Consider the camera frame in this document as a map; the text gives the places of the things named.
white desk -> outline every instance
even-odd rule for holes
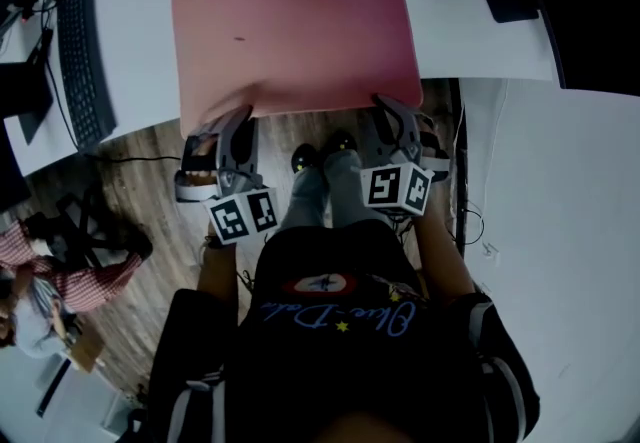
[[[542,19],[498,24],[485,0],[406,2],[421,77],[553,78]],[[178,118],[171,0],[96,0],[96,5],[102,61],[118,122],[111,137]],[[26,59],[39,33],[33,20],[26,28],[16,24],[0,61]],[[50,64],[66,111],[56,36]],[[17,118],[7,120],[6,127],[24,175],[75,152],[55,101],[30,145]]]

wooden floor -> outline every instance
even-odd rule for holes
[[[425,83],[424,111],[437,122],[443,145],[451,149],[454,125],[449,112],[446,81]],[[351,131],[360,139],[361,111],[313,113],[265,118],[260,121],[259,167],[268,186],[277,187],[278,210],[284,215],[291,193],[293,175],[289,160],[302,142],[320,147],[337,128]],[[178,121],[157,125],[115,139],[101,146],[100,155],[181,156],[184,141]],[[135,391],[148,380],[153,356],[174,292],[193,288],[198,276],[200,245],[208,218],[199,204],[176,204],[173,175],[177,161],[108,164],[75,156],[34,173],[29,178],[33,197],[5,214],[5,219],[25,217],[37,211],[56,215],[55,201],[69,191],[81,192],[93,178],[101,177],[110,207],[139,223],[154,245],[151,258],[134,274],[125,292],[88,318],[106,341],[103,373],[126,391]],[[448,186],[442,185],[443,211],[448,211]],[[253,274],[262,248],[262,239],[239,246],[238,269]],[[415,239],[406,243],[407,256],[418,267]],[[240,318],[250,302],[240,285]]]

pink mouse pad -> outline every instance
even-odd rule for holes
[[[184,136],[254,116],[422,101],[404,0],[172,0]]]

black keyboard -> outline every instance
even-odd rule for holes
[[[58,48],[73,133],[78,149],[86,151],[116,127],[100,60],[94,0],[58,5]]]

jeans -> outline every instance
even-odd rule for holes
[[[389,218],[364,206],[360,186],[362,163],[354,150],[332,153],[324,163],[324,176],[315,167],[296,173],[289,209],[280,230],[298,226],[324,226],[324,212],[331,199],[333,227],[344,228],[367,219],[377,219],[391,227]]]

